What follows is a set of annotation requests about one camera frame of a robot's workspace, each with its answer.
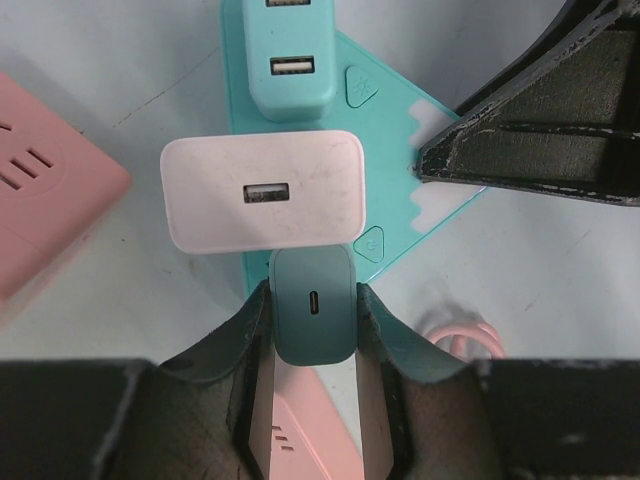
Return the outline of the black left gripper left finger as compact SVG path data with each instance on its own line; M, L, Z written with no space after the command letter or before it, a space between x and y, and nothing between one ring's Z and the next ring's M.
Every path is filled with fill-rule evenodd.
M5 360L5 479L264 479L273 399L271 292L161 363Z

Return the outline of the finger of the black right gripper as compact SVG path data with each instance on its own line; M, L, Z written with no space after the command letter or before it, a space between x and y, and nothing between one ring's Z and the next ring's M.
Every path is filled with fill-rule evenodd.
M568 1L419 151L424 182L639 202L639 5Z

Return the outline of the pink power strip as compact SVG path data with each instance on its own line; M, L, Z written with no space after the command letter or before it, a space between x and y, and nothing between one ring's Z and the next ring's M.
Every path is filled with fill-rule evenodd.
M363 461L329 392L312 367L274 367L258 382L266 405L253 415L270 425L254 430L249 446L265 479L362 479Z

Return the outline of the pink cube socket adapter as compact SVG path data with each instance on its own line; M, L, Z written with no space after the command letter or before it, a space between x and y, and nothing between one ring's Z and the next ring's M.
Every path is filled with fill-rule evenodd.
M1 76L1 305L26 292L125 195L128 172Z

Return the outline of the teal power strip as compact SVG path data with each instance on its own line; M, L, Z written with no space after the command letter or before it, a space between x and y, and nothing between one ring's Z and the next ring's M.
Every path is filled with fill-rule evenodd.
M347 130L361 141L366 226L351 245L358 282L372 282L480 193L417 178L420 147L457 117L348 36L336 35L339 81L329 114L317 122L274 123L249 93L240 2L222 2L219 19L231 133Z

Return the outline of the white plug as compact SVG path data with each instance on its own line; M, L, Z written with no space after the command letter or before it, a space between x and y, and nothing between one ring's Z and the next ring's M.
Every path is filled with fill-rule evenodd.
M344 244L365 227L364 149L348 131L177 139L160 172L171 239L188 254Z

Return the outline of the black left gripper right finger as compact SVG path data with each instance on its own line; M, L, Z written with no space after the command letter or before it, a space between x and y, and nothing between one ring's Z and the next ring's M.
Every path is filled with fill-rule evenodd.
M635 479L634 360L462 362L357 288L368 479Z

